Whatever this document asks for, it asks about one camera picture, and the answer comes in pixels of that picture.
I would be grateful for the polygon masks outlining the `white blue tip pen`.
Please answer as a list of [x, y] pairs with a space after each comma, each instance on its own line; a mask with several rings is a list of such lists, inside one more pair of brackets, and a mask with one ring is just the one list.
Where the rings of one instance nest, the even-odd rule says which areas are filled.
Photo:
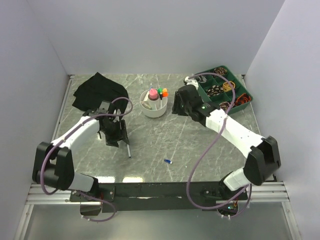
[[126, 146], [127, 146], [128, 157], [129, 157], [129, 158], [132, 158], [132, 153], [131, 153], [130, 145], [127, 144]]

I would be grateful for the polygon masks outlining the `small blue eraser cap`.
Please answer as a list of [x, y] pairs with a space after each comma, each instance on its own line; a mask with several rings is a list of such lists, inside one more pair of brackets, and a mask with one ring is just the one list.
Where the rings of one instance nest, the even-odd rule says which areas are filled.
[[173, 162], [169, 159], [164, 159], [164, 162], [168, 163], [168, 164], [172, 164]]

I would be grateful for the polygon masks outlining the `white black tip pen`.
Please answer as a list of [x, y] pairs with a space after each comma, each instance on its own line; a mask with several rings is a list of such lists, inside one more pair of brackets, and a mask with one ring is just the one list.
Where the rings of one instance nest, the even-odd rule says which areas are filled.
[[160, 109], [163, 107], [163, 92], [159, 93], [159, 99], [160, 99]]

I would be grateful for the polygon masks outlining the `mint green correction tape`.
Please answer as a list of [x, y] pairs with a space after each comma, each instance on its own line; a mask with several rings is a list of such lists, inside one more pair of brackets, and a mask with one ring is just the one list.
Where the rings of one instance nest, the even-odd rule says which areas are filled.
[[152, 110], [152, 107], [147, 101], [141, 101], [140, 103], [145, 109]]

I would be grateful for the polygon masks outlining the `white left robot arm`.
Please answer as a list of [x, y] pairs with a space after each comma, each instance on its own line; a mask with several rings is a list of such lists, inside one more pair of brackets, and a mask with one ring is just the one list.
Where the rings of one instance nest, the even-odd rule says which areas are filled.
[[130, 143], [126, 122], [127, 106], [133, 103], [127, 97], [118, 97], [109, 103], [107, 109], [86, 111], [80, 120], [61, 137], [50, 143], [41, 142], [36, 148], [32, 180], [41, 185], [46, 195], [58, 190], [80, 191], [88, 201], [100, 195], [97, 178], [77, 173], [74, 169], [73, 152], [79, 149], [91, 136], [103, 133], [105, 144], [119, 147], [123, 141]]

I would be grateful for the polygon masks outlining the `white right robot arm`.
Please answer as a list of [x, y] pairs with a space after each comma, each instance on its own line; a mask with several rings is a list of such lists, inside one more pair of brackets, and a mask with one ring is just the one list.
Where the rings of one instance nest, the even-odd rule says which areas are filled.
[[262, 137], [228, 116], [216, 103], [203, 102], [194, 85], [185, 85], [175, 92], [172, 113], [191, 117], [193, 121], [219, 133], [246, 158], [243, 167], [220, 181], [219, 193], [224, 199], [231, 199], [239, 188], [246, 185], [260, 186], [281, 167], [275, 138]]

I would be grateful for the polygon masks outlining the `white round desk organizer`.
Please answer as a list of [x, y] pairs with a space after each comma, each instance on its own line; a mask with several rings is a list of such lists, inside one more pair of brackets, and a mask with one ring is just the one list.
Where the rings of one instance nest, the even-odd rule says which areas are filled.
[[[165, 114], [168, 105], [168, 97], [162, 98], [162, 108], [160, 108], [160, 96], [157, 100], [149, 100], [149, 90], [144, 91], [140, 96], [140, 107], [144, 115], [149, 118], [159, 118]], [[141, 102], [147, 101], [149, 105], [152, 107], [152, 110], [146, 109], [141, 105]]]

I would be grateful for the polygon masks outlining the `black white rolled tie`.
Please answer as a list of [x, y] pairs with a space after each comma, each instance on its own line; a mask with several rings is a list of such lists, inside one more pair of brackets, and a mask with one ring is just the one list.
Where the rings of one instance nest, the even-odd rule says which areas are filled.
[[213, 85], [206, 90], [206, 94], [209, 97], [217, 96], [219, 94], [222, 94], [223, 92], [224, 90], [219, 85]]

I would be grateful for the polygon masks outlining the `green compartment tray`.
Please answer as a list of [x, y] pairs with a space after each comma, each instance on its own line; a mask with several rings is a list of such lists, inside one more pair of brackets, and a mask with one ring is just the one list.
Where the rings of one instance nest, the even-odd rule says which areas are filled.
[[[228, 70], [227, 75], [222, 76], [218, 75], [216, 73], [213, 73], [213, 70], [218, 67], [224, 67]], [[241, 110], [244, 110], [253, 100], [253, 96], [246, 90], [244, 85], [240, 82], [240, 80], [229, 70], [228, 67], [221, 65], [218, 67], [214, 67], [209, 70], [205, 70], [204, 72], [200, 73], [199, 76], [204, 76], [207, 79], [206, 83], [199, 83], [198, 82], [198, 93], [201, 96], [202, 100], [204, 102], [213, 102], [214, 104], [218, 105], [222, 102], [230, 102], [232, 103], [232, 100], [234, 100], [234, 103], [232, 105], [232, 108], [229, 110], [229, 114], [237, 113]], [[223, 92], [219, 95], [215, 95], [212, 97], [209, 97], [206, 93], [206, 90], [210, 88], [211, 86], [217, 85], [222, 88], [223, 83], [227, 82], [228, 84], [230, 81], [233, 81], [236, 85], [235, 88], [233, 88], [231, 91]], [[251, 96], [251, 101], [239, 106], [235, 106], [236, 99], [242, 95], [243, 93], [247, 93]]]

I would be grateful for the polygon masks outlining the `dark patterned rolled tie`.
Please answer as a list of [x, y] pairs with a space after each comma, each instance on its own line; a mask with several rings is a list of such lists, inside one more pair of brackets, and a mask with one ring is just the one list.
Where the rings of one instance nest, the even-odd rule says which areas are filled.
[[228, 108], [230, 107], [230, 105], [231, 105], [230, 102], [224, 101], [224, 102], [221, 102], [221, 103], [219, 104], [219, 107], [220, 107], [222, 110], [227, 111]]

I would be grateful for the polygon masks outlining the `black cloth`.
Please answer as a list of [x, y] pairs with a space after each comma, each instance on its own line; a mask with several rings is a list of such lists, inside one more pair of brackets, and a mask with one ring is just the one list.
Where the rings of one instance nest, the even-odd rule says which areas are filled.
[[96, 110], [102, 102], [112, 102], [119, 97], [129, 98], [125, 87], [97, 72], [82, 83], [73, 96], [73, 107], [80, 111]]

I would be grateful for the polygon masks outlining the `yellow rolled tie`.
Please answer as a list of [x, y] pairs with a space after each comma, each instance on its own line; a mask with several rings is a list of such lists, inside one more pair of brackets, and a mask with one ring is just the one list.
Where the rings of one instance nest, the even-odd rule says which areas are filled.
[[230, 81], [229, 83], [224, 82], [222, 84], [222, 89], [223, 89], [224, 92], [229, 92], [232, 89], [234, 89], [235, 87], [236, 87], [236, 84], [233, 81]]

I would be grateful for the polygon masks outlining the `brown patterned rolled tie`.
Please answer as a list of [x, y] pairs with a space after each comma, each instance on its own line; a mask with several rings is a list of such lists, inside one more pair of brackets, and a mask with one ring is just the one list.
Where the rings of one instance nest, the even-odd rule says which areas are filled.
[[213, 69], [213, 73], [218, 74], [220, 76], [225, 76], [228, 74], [228, 70], [225, 67], [216, 67]]

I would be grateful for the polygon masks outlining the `black base bar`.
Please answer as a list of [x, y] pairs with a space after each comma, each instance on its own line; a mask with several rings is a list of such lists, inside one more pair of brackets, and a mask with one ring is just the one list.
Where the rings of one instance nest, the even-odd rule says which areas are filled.
[[[101, 183], [100, 199], [117, 211], [191, 210], [186, 182]], [[214, 206], [233, 197], [237, 191], [224, 190], [217, 181], [191, 182], [189, 194], [201, 206]]]

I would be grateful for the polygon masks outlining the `orange navy rolled tie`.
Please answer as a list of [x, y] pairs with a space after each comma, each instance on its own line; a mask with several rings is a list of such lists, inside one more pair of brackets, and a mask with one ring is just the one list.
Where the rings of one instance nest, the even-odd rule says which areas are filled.
[[236, 100], [235, 100], [235, 106], [244, 105], [246, 103], [249, 103], [252, 100], [251, 96], [247, 93], [241, 94]]

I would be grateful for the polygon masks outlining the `aluminium frame rail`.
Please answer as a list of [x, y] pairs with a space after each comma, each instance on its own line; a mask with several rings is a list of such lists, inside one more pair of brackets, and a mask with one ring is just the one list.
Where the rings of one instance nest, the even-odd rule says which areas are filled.
[[[147, 183], [143, 177], [125, 177], [122, 182], [116, 182], [114, 176], [99, 176], [97, 178], [100, 184], [113, 184], [113, 183]], [[218, 182], [218, 181], [201, 181], [201, 182]], [[267, 181], [262, 185], [253, 185], [241, 187], [230, 199], [224, 202], [218, 202], [216, 205], [222, 207], [227, 205], [230, 209], [236, 202], [249, 203], [277, 203], [277, 202], [289, 202], [289, 196], [286, 191], [285, 185], [282, 182]], [[45, 195], [41, 193], [41, 186], [39, 184], [32, 184], [28, 197], [27, 203], [34, 205], [42, 204], [81, 204], [85, 205], [101, 205], [103, 212], [107, 212], [106, 200], [95, 197], [93, 194], [86, 192], [81, 194], [80, 191], [76, 190], [58, 190], [54, 194]]]

